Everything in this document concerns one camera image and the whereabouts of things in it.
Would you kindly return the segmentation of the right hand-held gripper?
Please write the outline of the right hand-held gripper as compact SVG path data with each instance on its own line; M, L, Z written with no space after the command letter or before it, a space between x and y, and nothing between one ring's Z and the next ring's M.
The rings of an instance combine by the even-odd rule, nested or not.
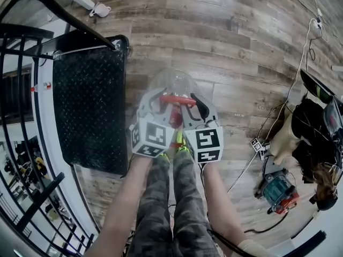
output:
M215 106L202 95L191 93L204 125L195 118L189 107L181 107L184 136L187 147L196 163L204 164L221 160L223 153L223 128L220 126Z

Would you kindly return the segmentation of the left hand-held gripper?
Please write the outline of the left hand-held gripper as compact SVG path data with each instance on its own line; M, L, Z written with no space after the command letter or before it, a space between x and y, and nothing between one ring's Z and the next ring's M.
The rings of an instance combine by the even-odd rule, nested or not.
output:
M145 93L137 110L137 121L129 127L131 149L134 154L156 158L169 149L174 129L169 121L171 103L161 103L160 111L154 114L152 103L164 94L167 88L156 88Z

